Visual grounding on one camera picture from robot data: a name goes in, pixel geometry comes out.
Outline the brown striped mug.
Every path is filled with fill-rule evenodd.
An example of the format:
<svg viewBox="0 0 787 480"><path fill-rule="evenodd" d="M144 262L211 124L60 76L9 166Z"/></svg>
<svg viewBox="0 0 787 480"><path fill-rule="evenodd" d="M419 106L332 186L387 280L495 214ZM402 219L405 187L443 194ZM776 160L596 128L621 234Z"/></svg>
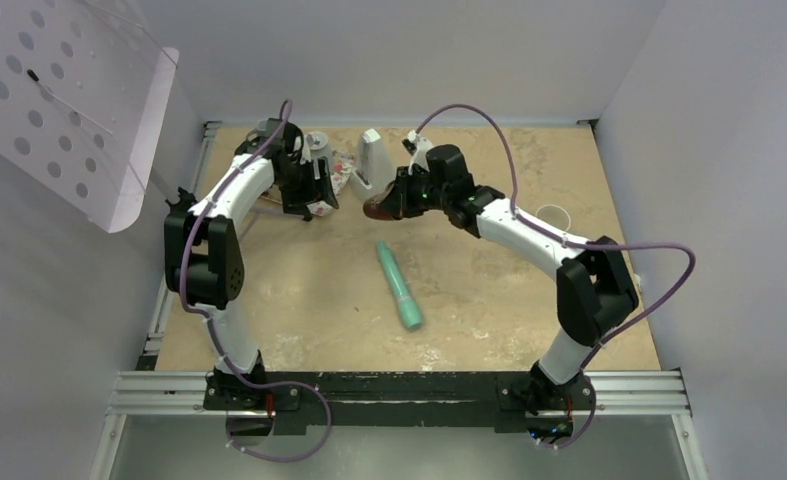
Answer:
<svg viewBox="0 0 787 480"><path fill-rule="evenodd" d="M385 205L387 194L379 194L365 200L362 212L365 217L377 221L398 221L401 219L399 212L391 210Z"/></svg>

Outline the light green mug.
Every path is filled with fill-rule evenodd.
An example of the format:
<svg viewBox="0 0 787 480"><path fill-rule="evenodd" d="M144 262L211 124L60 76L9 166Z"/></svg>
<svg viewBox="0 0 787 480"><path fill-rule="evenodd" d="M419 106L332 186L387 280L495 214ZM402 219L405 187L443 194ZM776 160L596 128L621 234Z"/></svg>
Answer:
<svg viewBox="0 0 787 480"><path fill-rule="evenodd" d="M568 231L572 226L572 217L566 209L555 204L544 204L534 213L535 217L553 227Z"/></svg>

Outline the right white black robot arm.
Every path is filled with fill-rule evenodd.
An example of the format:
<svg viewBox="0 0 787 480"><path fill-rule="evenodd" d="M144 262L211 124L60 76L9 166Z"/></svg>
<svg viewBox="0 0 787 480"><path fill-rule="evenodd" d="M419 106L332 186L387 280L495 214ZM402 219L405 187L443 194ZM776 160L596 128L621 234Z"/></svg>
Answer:
<svg viewBox="0 0 787 480"><path fill-rule="evenodd" d="M639 305L614 241L570 235L513 210L502 192L475 183L455 145L420 147L406 140L403 146L411 162L397 169L381 201L386 215L402 220L440 211L456 228L511 250L555 282L559 330L530 371L530 392L542 406L557 405L594 347Z"/></svg>

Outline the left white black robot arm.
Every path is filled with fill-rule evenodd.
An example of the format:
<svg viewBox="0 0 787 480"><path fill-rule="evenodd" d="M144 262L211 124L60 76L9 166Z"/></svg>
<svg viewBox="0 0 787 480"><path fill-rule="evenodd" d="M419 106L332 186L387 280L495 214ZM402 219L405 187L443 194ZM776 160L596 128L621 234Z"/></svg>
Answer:
<svg viewBox="0 0 787 480"><path fill-rule="evenodd" d="M302 130L287 119L262 122L238 146L228 170L202 199L180 190L164 221L165 282L185 311L202 317L216 356L215 370L234 376L228 395L241 408L266 399L259 349L242 329L234 301L245 282L237 226L271 188L284 214L312 219L311 207L337 208L328 160L314 158Z"/></svg>

